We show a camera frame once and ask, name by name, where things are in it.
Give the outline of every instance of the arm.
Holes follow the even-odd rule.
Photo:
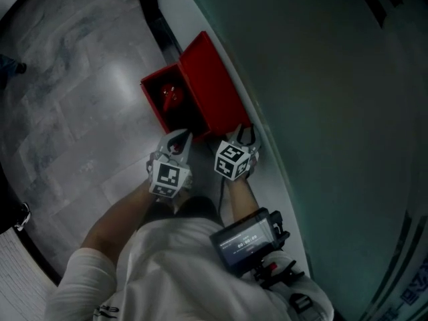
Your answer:
[[[227,180],[232,203],[233,219],[235,221],[239,221],[259,209],[259,205],[244,176],[245,175],[241,175],[235,181]]]
[[[120,252],[140,225],[148,207],[156,198],[148,192],[145,180],[131,194],[115,203],[86,236],[82,248],[96,249],[117,264]]]

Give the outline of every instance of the person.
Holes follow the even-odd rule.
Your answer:
[[[10,78],[17,74],[24,74],[27,64],[19,63],[12,58],[0,54],[0,88],[5,89]]]
[[[0,208],[0,234],[6,232],[9,228],[14,227],[22,231],[24,225],[31,217],[27,203],[19,203],[14,196],[3,167],[0,165],[0,199],[2,200]]]
[[[278,283],[264,290],[227,272],[209,240],[223,228],[210,199],[182,190],[174,214],[155,201],[149,185],[143,182],[91,228],[47,303],[47,321],[333,319],[326,294],[306,276],[290,287]],[[227,186],[235,221],[258,210],[243,175]],[[116,264],[133,234],[126,284],[116,291]],[[271,254],[279,266],[292,261],[286,252]],[[312,299],[315,318],[290,306],[293,293]]]

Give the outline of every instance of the camera screen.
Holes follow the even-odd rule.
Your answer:
[[[252,225],[220,244],[229,265],[233,265],[274,241],[267,219]]]

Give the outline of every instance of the open red box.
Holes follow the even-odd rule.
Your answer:
[[[184,99],[179,107],[164,112],[161,88],[166,83],[181,87]],[[235,86],[204,31],[177,63],[143,78],[141,88],[167,133],[188,128],[198,139],[224,135],[239,124],[250,125]]]

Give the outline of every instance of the marble floor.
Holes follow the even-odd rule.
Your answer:
[[[26,231],[62,275],[93,223],[147,176],[164,131],[139,81],[165,60],[138,0],[26,0],[0,37],[0,52],[28,65],[0,93],[0,161],[33,211]],[[194,147],[201,173],[210,156]],[[196,181],[218,198],[218,178]]]

